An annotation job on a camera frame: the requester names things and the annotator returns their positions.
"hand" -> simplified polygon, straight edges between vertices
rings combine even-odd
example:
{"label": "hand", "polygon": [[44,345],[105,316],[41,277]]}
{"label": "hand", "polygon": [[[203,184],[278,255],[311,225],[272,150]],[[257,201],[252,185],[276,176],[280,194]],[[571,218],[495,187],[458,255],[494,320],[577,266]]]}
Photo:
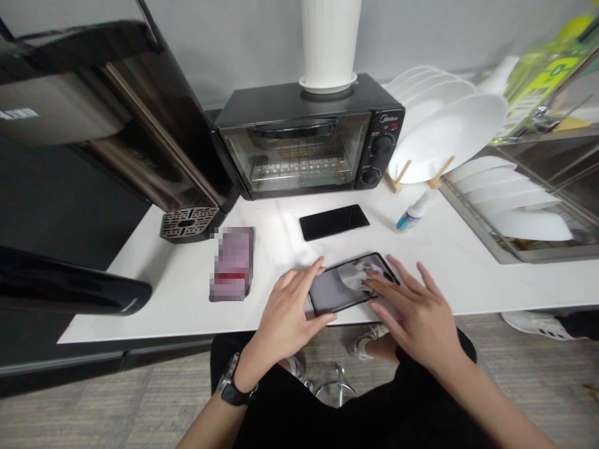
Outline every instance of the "hand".
{"label": "hand", "polygon": [[316,276],[323,273],[324,258],[319,257],[307,270],[289,270],[276,282],[256,334],[243,350],[238,365],[252,374],[243,379],[235,372],[235,385],[241,391],[250,391],[256,382],[279,360],[292,356],[303,348],[324,326],[337,319],[336,314],[320,315],[306,320],[305,307],[308,291]]}
{"label": "hand", "polygon": [[382,305],[374,301],[369,303],[395,341],[434,375],[467,358],[457,336],[451,308],[424,265],[416,264],[423,286],[396,258],[389,255],[387,259],[399,271],[405,288],[375,272],[369,272],[372,279],[365,283],[385,297],[403,317],[398,322]]}

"white table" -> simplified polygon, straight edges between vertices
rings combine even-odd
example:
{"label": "white table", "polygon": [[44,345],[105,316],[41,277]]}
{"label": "white table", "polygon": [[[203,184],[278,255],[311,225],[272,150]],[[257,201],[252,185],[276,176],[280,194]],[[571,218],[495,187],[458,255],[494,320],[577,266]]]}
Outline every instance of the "white table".
{"label": "white table", "polygon": [[[208,300],[218,240],[173,245],[158,237],[162,211],[151,207],[108,272],[150,282],[148,304],[129,317],[75,316],[58,343],[171,337],[247,331],[258,327],[268,295],[289,268],[309,266],[324,255],[332,266],[377,251],[395,255],[410,270],[422,261],[454,314],[530,310],[596,304],[599,260],[500,265],[442,196],[409,233],[393,231],[425,185],[393,194],[382,182],[374,190],[304,195],[271,200],[239,199],[224,226],[253,226],[254,275],[243,302]],[[370,226],[305,242],[302,216],[359,204]],[[333,324],[375,321],[365,304],[338,314]]]}

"white sneaker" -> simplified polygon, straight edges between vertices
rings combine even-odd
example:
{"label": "white sneaker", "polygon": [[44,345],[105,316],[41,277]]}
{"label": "white sneaker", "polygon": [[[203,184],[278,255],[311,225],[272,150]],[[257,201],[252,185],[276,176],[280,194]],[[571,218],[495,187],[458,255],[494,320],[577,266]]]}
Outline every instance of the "white sneaker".
{"label": "white sneaker", "polygon": [[552,315],[537,312],[504,312],[501,317],[520,332],[538,334],[554,340],[578,340],[572,337]]}
{"label": "white sneaker", "polygon": [[387,332],[389,332],[387,327],[383,326],[382,324],[378,326],[372,326],[369,332],[354,340],[349,347],[349,353],[358,360],[364,361],[373,359],[374,357],[371,357],[366,353],[366,343],[368,343],[370,340],[376,340],[377,338],[382,337]]}

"gray wall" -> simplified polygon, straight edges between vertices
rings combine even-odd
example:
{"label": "gray wall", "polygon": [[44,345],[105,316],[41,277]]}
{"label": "gray wall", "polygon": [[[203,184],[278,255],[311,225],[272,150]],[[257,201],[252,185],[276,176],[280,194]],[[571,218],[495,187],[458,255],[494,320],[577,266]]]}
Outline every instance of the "gray wall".
{"label": "gray wall", "polygon": [[[300,0],[147,0],[198,98],[303,74]],[[472,72],[550,38],[591,0],[363,0],[354,69],[387,80],[419,64]],[[2,0],[16,36],[141,18],[135,0]]]}

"wristwatch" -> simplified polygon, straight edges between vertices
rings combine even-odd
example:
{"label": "wristwatch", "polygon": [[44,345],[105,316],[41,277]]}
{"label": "wristwatch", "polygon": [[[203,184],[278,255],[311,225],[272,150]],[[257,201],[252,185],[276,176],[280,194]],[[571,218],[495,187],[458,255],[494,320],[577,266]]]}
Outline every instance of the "wristwatch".
{"label": "wristwatch", "polygon": [[237,389],[237,387],[233,384],[233,374],[235,374],[237,362],[239,362],[239,352],[231,358],[231,361],[226,367],[225,372],[220,377],[218,389],[220,390],[220,398],[223,401],[239,407],[240,405],[249,404],[251,397],[258,390],[258,384],[256,384],[256,387],[254,387],[254,389],[249,393],[241,393]]}

